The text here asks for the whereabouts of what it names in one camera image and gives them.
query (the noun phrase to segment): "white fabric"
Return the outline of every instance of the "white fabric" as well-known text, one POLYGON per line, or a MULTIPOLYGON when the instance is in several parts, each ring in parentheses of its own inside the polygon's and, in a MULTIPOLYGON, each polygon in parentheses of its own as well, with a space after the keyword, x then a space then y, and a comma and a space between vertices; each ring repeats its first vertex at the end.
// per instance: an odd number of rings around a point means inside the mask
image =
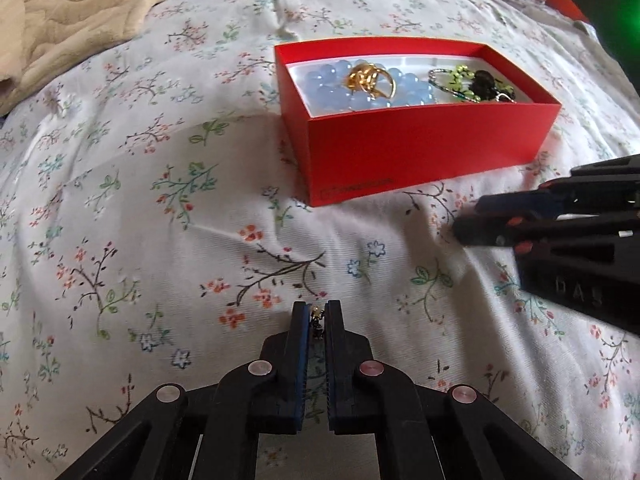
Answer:
MULTIPOLYGON (((0 130, 0 477, 55 478, 156 385, 215 383, 294 300, 335 298, 418 384, 470 383, 583 478, 634 478, 638 339, 520 291, 508 250, 463 249, 450 225, 483 194, 640 152, 638 109, 600 46, 531 0, 158 5, 0 130), (273 46, 347 34, 485 41, 562 112, 526 166, 308 208, 273 46)), ((310 374, 302 435, 262 438, 258 478, 376 477, 372 439, 331 436, 322 394, 310 374)))

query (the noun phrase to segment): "black device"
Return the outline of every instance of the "black device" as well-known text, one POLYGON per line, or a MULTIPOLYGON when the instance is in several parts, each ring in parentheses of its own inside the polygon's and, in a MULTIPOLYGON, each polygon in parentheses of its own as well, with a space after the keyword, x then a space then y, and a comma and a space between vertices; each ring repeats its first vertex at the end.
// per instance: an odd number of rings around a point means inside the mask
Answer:
POLYGON ((463 245, 513 247, 523 290, 640 335, 640 155, 483 196, 453 232, 463 245))
MULTIPOLYGON (((258 435, 302 427, 317 314, 294 303, 289 331, 218 384, 159 386, 58 480, 252 480, 258 435)), ((382 480, 579 480, 471 386, 418 386, 344 329, 339 301, 323 315, 329 429, 375 434, 382 480)))

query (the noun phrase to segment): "red box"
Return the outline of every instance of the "red box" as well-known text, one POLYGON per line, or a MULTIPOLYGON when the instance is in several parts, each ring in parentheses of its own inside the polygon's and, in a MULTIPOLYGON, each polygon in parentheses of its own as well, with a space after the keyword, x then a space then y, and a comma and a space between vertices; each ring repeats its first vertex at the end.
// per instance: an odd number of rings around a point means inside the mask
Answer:
POLYGON ((275 59, 282 117, 311 206, 527 164, 561 108, 539 83, 482 43, 332 38, 278 45, 275 59), (302 61, 393 54, 483 59, 532 102, 461 102, 311 117, 286 67, 302 61))

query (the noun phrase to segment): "beige blanket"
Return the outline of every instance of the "beige blanket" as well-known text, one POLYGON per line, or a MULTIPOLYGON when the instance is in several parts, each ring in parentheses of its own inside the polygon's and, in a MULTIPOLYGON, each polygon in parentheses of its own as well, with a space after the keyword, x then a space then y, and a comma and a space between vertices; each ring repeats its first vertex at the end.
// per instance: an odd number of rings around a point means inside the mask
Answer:
POLYGON ((0 116, 56 76, 133 38, 163 0, 0 0, 0 116))

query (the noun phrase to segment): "gold jewelry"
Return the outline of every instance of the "gold jewelry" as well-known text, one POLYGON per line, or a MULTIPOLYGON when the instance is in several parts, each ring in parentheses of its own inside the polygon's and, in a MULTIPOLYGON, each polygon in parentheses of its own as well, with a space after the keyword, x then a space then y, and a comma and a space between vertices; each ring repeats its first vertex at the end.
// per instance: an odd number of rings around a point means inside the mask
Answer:
POLYGON ((360 63, 351 69, 349 75, 344 80, 344 85, 351 91, 364 91, 374 99, 378 97, 384 97, 386 99, 392 99, 396 94, 396 82, 391 77, 391 74, 383 68, 377 67, 371 63, 360 63), (391 85, 391 92, 386 95, 384 92, 378 90, 376 85, 378 84, 378 76, 384 76, 391 85))

